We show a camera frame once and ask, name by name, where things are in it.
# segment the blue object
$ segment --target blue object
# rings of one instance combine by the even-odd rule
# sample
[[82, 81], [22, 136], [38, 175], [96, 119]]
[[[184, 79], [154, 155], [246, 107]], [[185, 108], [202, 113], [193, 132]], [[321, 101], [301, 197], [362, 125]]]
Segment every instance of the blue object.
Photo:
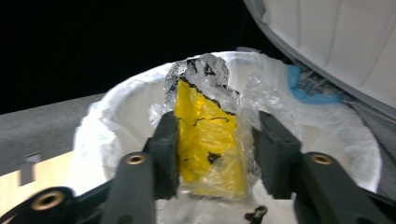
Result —
[[288, 66], [288, 82], [291, 93], [299, 101], [308, 105], [342, 105], [343, 99], [340, 93], [336, 94], [319, 94], [315, 93], [308, 96], [305, 91], [298, 88], [300, 81], [300, 68], [294, 65]]

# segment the black background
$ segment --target black background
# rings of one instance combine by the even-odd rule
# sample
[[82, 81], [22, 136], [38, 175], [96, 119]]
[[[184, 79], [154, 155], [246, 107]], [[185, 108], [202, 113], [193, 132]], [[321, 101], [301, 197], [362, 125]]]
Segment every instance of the black background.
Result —
[[243, 1], [1, 3], [0, 114], [106, 92], [154, 66], [238, 46], [282, 57]]

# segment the yellow object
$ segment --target yellow object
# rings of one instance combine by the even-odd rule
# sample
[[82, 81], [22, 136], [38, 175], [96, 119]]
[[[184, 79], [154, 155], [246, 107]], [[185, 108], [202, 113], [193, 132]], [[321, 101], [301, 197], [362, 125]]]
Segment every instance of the yellow object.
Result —
[[179, 170], [183, 181], [194, 186], [192, 193], [244, 198], [244, 157], [233, 134], [236, 115], [222, 110], [184, 78], [178, 81], [175, 113]]

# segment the wooden surface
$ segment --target wooden surface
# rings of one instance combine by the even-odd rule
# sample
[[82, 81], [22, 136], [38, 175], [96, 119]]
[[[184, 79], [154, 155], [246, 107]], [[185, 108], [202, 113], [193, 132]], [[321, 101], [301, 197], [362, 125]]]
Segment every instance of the wooden surface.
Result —
[[72, 152], [34, 165], [35, 181], [20, 184], [20, 171], [0, 176], [0, 216], [42, 189], [61, 186], [67, 178]]

